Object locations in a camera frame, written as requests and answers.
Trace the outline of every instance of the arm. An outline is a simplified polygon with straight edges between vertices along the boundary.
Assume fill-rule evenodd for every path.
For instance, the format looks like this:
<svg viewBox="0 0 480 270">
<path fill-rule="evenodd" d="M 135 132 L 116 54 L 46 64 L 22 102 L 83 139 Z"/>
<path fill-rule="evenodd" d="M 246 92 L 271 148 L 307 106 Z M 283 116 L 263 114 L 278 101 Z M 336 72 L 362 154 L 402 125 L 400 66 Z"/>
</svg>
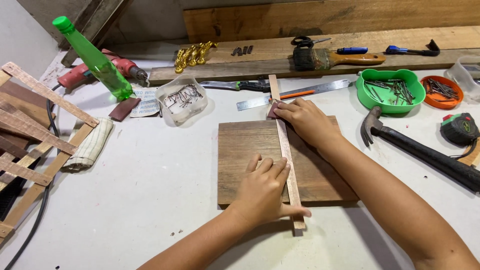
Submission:
<svg viewBox="0 0 480 270">
<path fill-rule="evenodd" d="M 282 203 L 290 172 L 287 159 L 276 164 L 255 155 L 249 162 L 235 201 L 220 215 L 144 263 L 138 270 L 204 269 L 254 227 L 281 217 L 312 214 L 304 207 Z"/>
<path fill-rule="evenodd" d="M 480 269 L 453 228 L 413 190 L 336 132 L 313 102 L 298 98 L 278 107 L 275 114 L 289 121 L 335 167 L 417 269 Z"/>
</svg>

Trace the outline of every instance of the green plastic bottle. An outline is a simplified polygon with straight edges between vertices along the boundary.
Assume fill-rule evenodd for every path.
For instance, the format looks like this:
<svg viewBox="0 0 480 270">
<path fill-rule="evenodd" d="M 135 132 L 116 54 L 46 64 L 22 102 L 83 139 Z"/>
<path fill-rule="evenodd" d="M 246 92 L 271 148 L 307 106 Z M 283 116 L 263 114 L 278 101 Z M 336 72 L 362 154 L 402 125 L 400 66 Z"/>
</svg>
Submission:
<svg viewBox="0 0 480 270">
<path fill-rule="evenodd" d="M 115 65 L 80 34 L 67 17 L 58 17 L 52 23 L 65 35 L 88 69 L 110 90 L 112 95 L 125 99 L 133 93 L 132 85 L 120 74 Z"/>
</svg>

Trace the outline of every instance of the black cable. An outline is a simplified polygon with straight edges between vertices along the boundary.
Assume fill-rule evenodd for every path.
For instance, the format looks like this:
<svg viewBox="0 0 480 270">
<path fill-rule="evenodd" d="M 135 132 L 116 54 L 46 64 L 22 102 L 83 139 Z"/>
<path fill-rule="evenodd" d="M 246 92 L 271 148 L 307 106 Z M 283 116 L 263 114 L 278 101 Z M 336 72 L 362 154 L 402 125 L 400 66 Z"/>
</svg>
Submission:
<svg viewBox="0 0 480 270">
<path fill-rule="evenodd" d="M 60 87 L 60 84 L 53 87 L 52 90 L 55 91 L 58 87 Z M 55 133 L 55 136 L 59 137 L 59 131 L 57 130 L 57 126 L 53 122 L 52 112 L 50 111 L 50 99 L 47 99 L 47 114 L 48 114 L 48 119 L 50 120 L 50 125 L 53 129 L 53 133 Z M 28 234 L 23 245 L 18 250 L 17 254 L 13 256 L 10 263 L 7 265 L 7 267 L 5 267 L 5 270 L 12 269 L 13 265 L 17 262 L 18 258 L 20 258 L 25 248 L 27 247 L 28 243 L 30 243 L 30 240 L 32 240 L 33 236 L 35 235 L 40 225 L 40 222 L 42 221 L 45 208 L 47 207 L 48 196 L 50 194 L 50 186 L 52 185 L 54 180 L 55 180 L 55 177 L 53 177 L 52 181 L 45 187 L 45 190 L 43 192 L 42 204 L 40 205 L 40 209 L 38 210 L 38 215 L 36 216 L 36 220 L 35 220 L 35 223 L 33 224 L 32 230 Z"/>
<path fill-rule="evenodd" d="M 464 158 L 464 157 L 470 155 L 473 152 L 473 150 L 475 150 L 475 147 L 477 146 L 477 139 L 473 140 L 471 145 L 472 145 L 472 147 L 470 147 L 470 149 L 468 150 L 467 153 L 462 154 L 462 155 L 454 155 L 454 156 L 450 156 L 450 157 L 455 159 L 455 160 L 459 160 L 461 158 Z"/>
</svg>

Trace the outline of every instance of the cloth rag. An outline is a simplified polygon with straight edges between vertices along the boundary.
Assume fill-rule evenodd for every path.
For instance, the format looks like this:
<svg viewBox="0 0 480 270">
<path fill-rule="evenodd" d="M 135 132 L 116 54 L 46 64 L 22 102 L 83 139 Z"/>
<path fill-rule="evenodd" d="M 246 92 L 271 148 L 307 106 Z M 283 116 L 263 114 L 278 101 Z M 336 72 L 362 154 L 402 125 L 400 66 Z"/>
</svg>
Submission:
<svg viewBox="0 0 480 270">
<path fill-rule="evenodd" d="M 80 144 L 78 150 L 67 160 L 62 169 L 79 171 L 83 168 L 89 168 L 95 163 L 113 127 L 112 120 L 102 117 L 98 117 L 97 119 L 100 121 L 98 125 Z M 80 130 L 83 124 L 84 122 L 77 120 L 69 141 Z"/>
</svg>

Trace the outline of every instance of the hammer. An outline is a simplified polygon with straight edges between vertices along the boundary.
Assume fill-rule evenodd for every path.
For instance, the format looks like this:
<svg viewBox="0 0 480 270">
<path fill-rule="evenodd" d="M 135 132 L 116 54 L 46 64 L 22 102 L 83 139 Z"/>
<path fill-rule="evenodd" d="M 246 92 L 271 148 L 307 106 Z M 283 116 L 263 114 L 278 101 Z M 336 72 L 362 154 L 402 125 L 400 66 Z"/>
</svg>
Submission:
<svg viewBox="0 0 480 270">
<path fill-rule="evenodd" d="M 380 114 L 382 114 L 382 109 L 378 106 L 373 107 L 361 125 L 360 135 L 367 147 L 373 144 L 372 135 L 381 137 L 445 175 L 450 176 L 471 191 L 480 191 L 480 171 L 384 126 L 378 120 Z"/>
</svg>

